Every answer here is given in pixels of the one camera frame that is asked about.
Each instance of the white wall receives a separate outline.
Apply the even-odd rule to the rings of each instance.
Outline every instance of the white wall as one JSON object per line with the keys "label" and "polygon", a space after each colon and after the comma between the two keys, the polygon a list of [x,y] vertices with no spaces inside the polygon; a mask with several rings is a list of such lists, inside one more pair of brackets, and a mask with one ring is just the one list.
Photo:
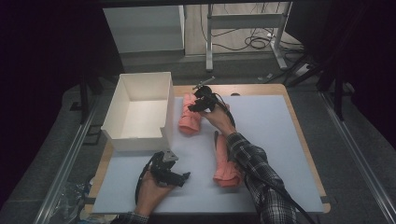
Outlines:
{"label": "white wall", "polygon": [[104,8],[119,53],[184,49],[183,6]]}

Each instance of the person's arm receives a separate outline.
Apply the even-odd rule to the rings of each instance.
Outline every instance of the person's arm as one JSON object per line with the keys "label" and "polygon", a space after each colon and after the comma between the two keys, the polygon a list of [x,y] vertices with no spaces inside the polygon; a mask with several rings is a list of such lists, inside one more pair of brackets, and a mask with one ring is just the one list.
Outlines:
{"label": "person's arm", "polygon": [[112,224],[146,224],[149,221],[149,215],[157,207],[165,196],[176,186],[168,185],[160,187],[150,171],[143,176],[142,185],[139,190],[139,196],[136,208],[133,212],[119,216],[112,221]]}
{"label": "person's arm", "polygon": [[214,111],[210,113],[200,112],[200,114],[221,131],[226,137],[232,156],[247,170],[245,183],[260,215],[261,223],[296,223],[295,208],[281,195],[254,177],[258,175],[287,193],[282,179],[268,164],[265,151],[250,144],[241,133],[238,133],[219,106],[216,105]]}

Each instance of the person's left hand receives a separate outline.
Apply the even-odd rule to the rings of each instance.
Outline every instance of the person's left hand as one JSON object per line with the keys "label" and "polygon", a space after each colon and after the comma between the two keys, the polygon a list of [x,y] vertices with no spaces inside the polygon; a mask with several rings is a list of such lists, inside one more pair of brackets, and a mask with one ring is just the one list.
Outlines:
{"label": "person's left hand", "polygon": [[142,179],[139,190],[139,200],[137,201],[135,213],[148,217],[154,208],[160,204],[165,196],[176,186],[168,185],[160,187],[150,171],[147,171]]}

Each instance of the white metal stand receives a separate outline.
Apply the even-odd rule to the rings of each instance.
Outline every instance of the white metal stand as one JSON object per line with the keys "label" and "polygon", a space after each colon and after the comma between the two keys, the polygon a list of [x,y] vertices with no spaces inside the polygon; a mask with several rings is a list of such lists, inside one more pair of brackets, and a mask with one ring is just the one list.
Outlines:
{"label": "white metal stand", "polygon": [[278,28],[271,48],[276,56],[281,70],[287,69],[279,43],[289,16],[291,2],[285,5],[281,14],[253,14],[253,15],[212,15],[212,5],[207,5],[207,41],[206,41],[206,71],[213,71],[212,30],[216,29],[249,29],[249,28]]}

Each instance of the person's hand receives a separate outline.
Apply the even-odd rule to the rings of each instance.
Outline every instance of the person's hand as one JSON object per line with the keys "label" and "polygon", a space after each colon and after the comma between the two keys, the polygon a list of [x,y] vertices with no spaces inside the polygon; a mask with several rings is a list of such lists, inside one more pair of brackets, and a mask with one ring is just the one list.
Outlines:
{"label": "person's hand", "polygon": [[215,105],[215,109],[210,113],[205,111],[199,113],[202,117],[209,120],[213,126],[218,128],[225,137],[232,133],[236,133],[236,129],[231,124],[230,118],[219,105]]}
{"label": "person's hand", "polygon": [[148,217],[154,208],[160,204],[165,196],[176,186],[168,185],[160,187],[150,171],[147,171],[142,179],[139,190],[139,200],[137,201],[135,213]]}

